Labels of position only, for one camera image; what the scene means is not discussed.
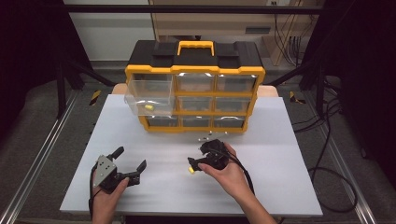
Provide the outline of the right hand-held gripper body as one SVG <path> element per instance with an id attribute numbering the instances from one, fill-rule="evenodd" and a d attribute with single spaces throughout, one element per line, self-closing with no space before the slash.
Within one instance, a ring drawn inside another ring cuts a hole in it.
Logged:
<path id="1" fill-rule="evenodd" d="M 212 142 L 212 150 L 205 155 L 202 154 L 202 163 L 208 164 L 215 169 L 222 170 L 228 164 L 230 153 L 224 143 L 218 139 L 218 136 L 217 133 L 209 132 L 205 137 L 199 138 L 199 141 L 202 142 L 202 144 L 205 142 Z"/>

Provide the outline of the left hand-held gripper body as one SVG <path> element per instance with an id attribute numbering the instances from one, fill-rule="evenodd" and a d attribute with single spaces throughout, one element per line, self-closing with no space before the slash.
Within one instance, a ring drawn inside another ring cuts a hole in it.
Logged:
<path id="1" fill-rule="evenodd" d="M 108 156 L 101 155 L 96 163 L 96 172 L 92 186 L 99 187 L 106 193 L 112 193 L 116 186 L 126 177 L 129 177 L 128 187 L 140 184 L 140 175 L 136 171 L 131 173 L 119 173 L 118 167 Z"/>

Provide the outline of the clear plastic drawer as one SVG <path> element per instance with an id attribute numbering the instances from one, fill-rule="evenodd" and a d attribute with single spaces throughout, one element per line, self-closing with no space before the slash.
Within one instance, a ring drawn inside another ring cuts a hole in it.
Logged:
<path id="1" fill-rule="evenodd" d="M 174 91 L 171 80 L 131 80 L 124 102 L 137 116 L 171 116 L 174 110 Z M 145 105 L 153 105 L 147 110 Z"/>

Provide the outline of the yellow black drawer organizer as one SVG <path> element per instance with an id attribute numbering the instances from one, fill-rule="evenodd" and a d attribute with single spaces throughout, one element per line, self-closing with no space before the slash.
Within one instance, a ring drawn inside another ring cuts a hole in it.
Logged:
<path id="1" fill-rule="evenodd" d="M 171 80 L 175 92 L 175 76 L 179 74 L 258 75 L 265 69 L 256 44 L 247 41 L 217 43 L 214 41 L 158 42 L 140 40 L 135 44 L 125 68 L 126 84 L 131 80 Z M 142 123 L 146 116 L 138 116 Z"/>

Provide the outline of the person's right hand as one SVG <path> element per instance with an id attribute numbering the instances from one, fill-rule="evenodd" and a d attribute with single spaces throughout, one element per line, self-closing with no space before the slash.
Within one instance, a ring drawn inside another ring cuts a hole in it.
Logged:
<path id="1" fill-rule="evenodd" d="M 240 205 L 251 203 L 255 196 L 249 188 L 243 170 L 234 162 L 229 161 L 222 170 L 217 170 L 207 164 L 199 163 L 203 172 L 215 178 L 223 189 L 232 196 Z"/>

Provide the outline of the person's left hand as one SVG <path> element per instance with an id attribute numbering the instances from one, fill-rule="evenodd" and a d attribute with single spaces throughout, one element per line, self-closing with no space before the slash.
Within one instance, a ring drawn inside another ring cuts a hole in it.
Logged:
<path id="1" fill-rule="evenodd" d="M 126 177 L 121 180 L 112 193 L 106 193 L 100 188 L 95 189 L 93 191 L 92 217 L 114 217 L 118 201 L 128 184 L 129 177 Z"/>

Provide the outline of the grid of clear organizer drawers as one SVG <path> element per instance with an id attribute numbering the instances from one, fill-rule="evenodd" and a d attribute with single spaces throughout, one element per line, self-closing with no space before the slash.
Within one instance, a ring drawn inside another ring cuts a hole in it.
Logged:
<path id="1" fill-rule="evenodd" d="M 171 113 L 141 119 L 150 131 L 244 132 L 257 100 L 258 75 L 179 74 Z"/>

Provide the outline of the light wooden table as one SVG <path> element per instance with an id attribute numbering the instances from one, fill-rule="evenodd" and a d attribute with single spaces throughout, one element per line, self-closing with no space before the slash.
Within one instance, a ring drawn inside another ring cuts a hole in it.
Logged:
<path id="1" fill-rule="evenodd" d="M 125 83 L 116 84 L 113 88 L 112 94 L 124 94 L 127 92 L 127 85 Z M 274 86 L 260 85 L 257 90 L 259 97 L 277 97 L 278 92 Z"/>

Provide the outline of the black metal stand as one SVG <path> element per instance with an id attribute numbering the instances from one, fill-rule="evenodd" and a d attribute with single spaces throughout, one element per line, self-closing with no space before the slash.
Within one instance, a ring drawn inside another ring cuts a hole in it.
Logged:
<path id="1" fill-rule="evenodd" d="M 324 117 L 324 71 L 321 60 L 309 60 L 302 63 L 299 67 L 289 71 L 287 74 L 269 82 L 270 86 L 279 86 L 285 81 L 302 75 L 299 87 L 302 91 L 309 91 L 313 86 L 316 86 L 315 110 L 317 114 Z"/>
<path id="2" fill-rule="evenodd" d="M 64 65 L 66 67 L 71 67 L 77 70 L 78 72 L 75 75 L 70 73 L 64 73 L 63 72 Z M 84 81 L 79 76 L 80 73 L 88 75 L 89 77 L 99 81 L 100 83 L 108 87 L 114 87 L 116 85 L 116 82 L 113 82 L 105 77 L 102 77 L 101 75 L 94 72 L 92 68 L 88 68 L 72 60 L 59 60 L 56 63 L 55 68 L 56 68 L 56 83 L 57 83 L 57 95 L 58 95 L 58 114 L 57 114 L 58 119 L 65 113 L 66 110 L 65 84 L 64 84 L 65 79 L 69 80 L 74 90 L 81 90 L 84 87 Z"/>

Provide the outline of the dark curtain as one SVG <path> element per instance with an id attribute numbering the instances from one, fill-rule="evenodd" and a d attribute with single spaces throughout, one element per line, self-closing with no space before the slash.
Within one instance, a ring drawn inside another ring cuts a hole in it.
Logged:
<path id="1" fill-rule="evenodd" d="M 64 0 L 0 0 L 0 139 L 27 92 L 55 80 L 58 67 L 73 88 L 84 86 L 71 61 L 91 66 Z"/>
<path id="2" fill-rule="evenodd" d="M 324 0 L 309 47 L 336 26 L 323 53 L 362 147 L 396 187 L 396 0 Z"/>

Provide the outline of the aluminium floor rail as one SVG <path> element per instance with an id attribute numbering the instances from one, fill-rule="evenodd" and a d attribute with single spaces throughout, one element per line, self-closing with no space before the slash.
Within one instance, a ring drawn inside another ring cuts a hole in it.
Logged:
<path id="1" fill-rule="evenodd" d="M 323 171 L 326 173 L 337 173 L 340 179 L 343 181 L 344 189 L 346 190 L 346 194 L 349 197 L 349 200 L 352 202 L 354 211 L 358 216 L 361 224 L 377 224 L 375 216 L 368 205 L 361 188 L 352 174 L 351 170 L 349 169 L 346 161 L 344 160 L 343 156 L 341 155 L 338 146 L 336 145 L 334 139 L 331 135 L 331 127 L 329 126 L 329 117 L 324 115 L 323 123 L 319 126 L 320 133 L 322 138 L 325 140 L 324 147 L 322 148 L 319 158 L 314 165 L 312 176 L 314 178 L 315 174 L 318 171 Z M 334 166 L 334 170 L 330 168 L 325 168 L 320 166 L 320 162 L 324 156 L 324 153 L 328 152 L 332 164 Z"/>
<path id="2" fill-rule="evenodd" d="M 14 194 L 12 200 L 7 205 L 6 210 L 0 216 L 0 224 L 13 224 L 17 219 L 22 207 L 24 206 L 32 188 L 38 179 L 42 168 L 44 167 L 55 143 L 57 142 L 64 125 L 66 124 L 71 111 L 73 110 L 76 100 L 80 95 L 80 91 L 71 91 L 66 101 L 66 107 L 62 115 L 57 118 L 51 127 L 49 134 L 41 146 L 38 154 L 30 166 L 27 174 L 22 180 L 18 190 Z"/>

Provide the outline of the black overhead frame beam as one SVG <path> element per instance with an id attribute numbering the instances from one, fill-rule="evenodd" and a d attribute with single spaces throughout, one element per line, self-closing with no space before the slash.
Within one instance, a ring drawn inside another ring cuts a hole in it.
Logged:
<path id="1" fill-rule="evenodd" d="M 244 7 L 203 5 L 65 5 L 80 13 L 321 14 L 323 7 Z"/>

